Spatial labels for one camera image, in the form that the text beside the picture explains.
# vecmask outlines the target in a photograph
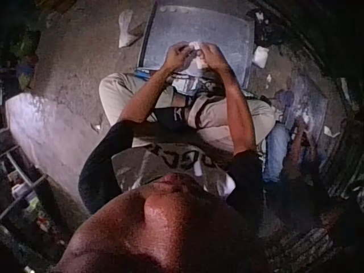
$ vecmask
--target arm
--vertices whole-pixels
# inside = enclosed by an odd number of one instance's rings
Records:
[[[222,79],[226,91],[227,123],[234,145],[234,155],[256,149],[253,119],[245,96],[230,65],[214,44],[201,46],[203,58]]]
[[[166,60],[150,80],[129,101],[119,117],[119,121],[142,123],[153,111],[155,104],[164,90],[163,86],[168,76],[185,64],[192,48],[186,42],[181,42],[169,48]]]

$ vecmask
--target concrete floor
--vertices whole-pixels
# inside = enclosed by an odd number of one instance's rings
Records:
[[[152,0],[79,0],[42,32],[35,89],[7,103],[9,124],[30,160],[58,183],[85,212],[78,195],[81,168],[109,129],[98,96],[100,80],[113,72],[132,72],[142,40],[118,48],[118,16],[134,11],[131,28],[147,22]],[[305,70],[329,98],[325,124],[335,133],[345,117],[334,83],[303,53],[271,47],[265,69],[252,68],[250,90],[267,97],[287,89],[287,79]],[[272,82],[266,89],[266,78]],[[101,130],[94,129],[101,125]]]

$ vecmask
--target beige trousers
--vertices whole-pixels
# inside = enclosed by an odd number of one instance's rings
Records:
[[[106,116],[114,125],[126,104],[133,95],[145,84],[145,80],[134,75],[115,73],[104,78],[100,83],[100,98]],[[160,95],[156,108],[170,107],[173,100],[173,87],[169,86]],[[253,116],[255,137],[260,143],[272,130],[275,117],[272,108],[260,100],[248,100],[250,113]],[[156,122],[151,114],[149,122]],[[188,125],[197,129],[201,139],[215,148],[233,152],[233,142],[228,127],[226,99],[223,97],[200,96],[192,106],[188,117]],[[144,144],[134,142],[133,146]]]

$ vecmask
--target black sleeve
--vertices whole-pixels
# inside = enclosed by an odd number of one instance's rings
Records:
[[[78,191],[87,210],[95,213],[120,195],[111,157],[131,147],[133,131],[123,122],[115,124],[88,157],[80,175]]]
[[[227,172],[236,188],[227,203],[247,218],[249,225],[258,231],[263,212],[262,164],[254,151],[237,154]]]

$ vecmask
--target leg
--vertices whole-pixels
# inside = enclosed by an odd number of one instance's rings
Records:
[[[271,107],[260,100],[248,100],[253,117],[257,144],[269,134],[275,124]],[[223,97],[199,97],[192,106],[188,125],[199,129],[198,135],[212,146],[233,152],[233,141],[228,127],[226,99]]]
[[[104,78],[99,87],[100,99],[105,114],[111,125],[114,125],[122,110],[133,95],[146,83],[145,80],[132,74],[114,73]],[[173,100],[173,87],[169,86],[160,95],[156,108],[170,107]],[[149,122],[156,122],[156,117],[151,114]]]
[[[268,135],[266,165],[263,172],[263,180],[266,183],[280,181],[283,159],[287,154],[290,139],[288,130],[281,123],[277,123]]]

